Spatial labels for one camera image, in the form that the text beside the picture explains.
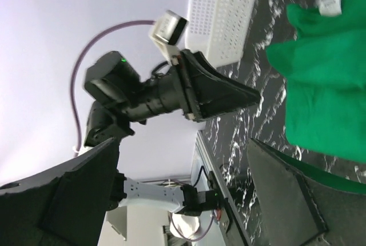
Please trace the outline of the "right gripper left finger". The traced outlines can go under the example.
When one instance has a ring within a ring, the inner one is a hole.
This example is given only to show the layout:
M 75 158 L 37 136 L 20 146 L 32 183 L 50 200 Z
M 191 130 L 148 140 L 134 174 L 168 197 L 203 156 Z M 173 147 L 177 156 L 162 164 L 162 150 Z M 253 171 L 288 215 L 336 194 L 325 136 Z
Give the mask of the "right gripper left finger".
M 97 245 L 119 158 L 112 138 L 1 186 L 1 245 Z

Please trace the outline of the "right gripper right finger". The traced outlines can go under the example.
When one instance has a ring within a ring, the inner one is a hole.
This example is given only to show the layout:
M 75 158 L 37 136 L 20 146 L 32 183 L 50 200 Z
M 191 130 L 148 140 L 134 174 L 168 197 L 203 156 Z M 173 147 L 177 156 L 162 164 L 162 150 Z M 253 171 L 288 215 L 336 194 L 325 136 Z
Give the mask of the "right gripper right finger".
M 247 159 L 271 245 L 365 245 L 365 184 L 257 139 Z

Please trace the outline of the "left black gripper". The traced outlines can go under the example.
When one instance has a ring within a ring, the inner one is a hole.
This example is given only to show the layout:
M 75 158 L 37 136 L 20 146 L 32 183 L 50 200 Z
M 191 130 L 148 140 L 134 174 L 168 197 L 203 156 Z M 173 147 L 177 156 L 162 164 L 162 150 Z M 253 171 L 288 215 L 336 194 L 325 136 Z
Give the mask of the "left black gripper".
M 178 64 L 165 74 L 152 74 L 145 81 L 125 62 L 132 100 L 125 102 L 131 122 L 144 122 L 161 114 L 182 110 L 195 122 L 235 112 L 259 104 L 258 90 L 219 73 L 200 51 L 182 50 Z

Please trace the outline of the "green t shirt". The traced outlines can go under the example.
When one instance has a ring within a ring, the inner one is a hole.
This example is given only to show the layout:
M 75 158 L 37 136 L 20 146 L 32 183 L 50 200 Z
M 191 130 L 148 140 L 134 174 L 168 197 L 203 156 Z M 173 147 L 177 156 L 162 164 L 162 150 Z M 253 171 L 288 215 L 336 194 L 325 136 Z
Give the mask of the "green t shirt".
M 315 152 L 365 161 L 365 0 L 287 6 L 297 37 L 267 47 L 287 81 L 285 135 Z

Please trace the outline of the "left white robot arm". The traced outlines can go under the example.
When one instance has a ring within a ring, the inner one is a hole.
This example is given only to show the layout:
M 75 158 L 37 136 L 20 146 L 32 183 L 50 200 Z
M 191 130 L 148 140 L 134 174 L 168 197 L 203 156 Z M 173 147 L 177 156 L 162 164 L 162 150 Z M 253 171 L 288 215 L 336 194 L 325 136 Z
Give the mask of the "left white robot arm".
M 214 70 L 200 52 L 182 50 L 172 58 L 165 74 L 153 73 L 141 81 L 128 61 L 117 51 L 103 55 L 86 72 L 84 87 L 94 98 L 87 120 L 85 146 L 96 147 L 112 140 L 118 152 L 121 141 L 134 135 L 131 123 L 181 110 L 186 119 L 203 122 L 248 108 L 260 95 L 244 84 Z M 106 185 L 100 185 L 89 209 L 105 213 L 128 205 L 151 205 L 168 212 L 199 216 L 205 211 L 229 209 L 229 200 L 212 171 L 202 170 L 209 188 L 175 187 L 136 181 L 113 169 Z

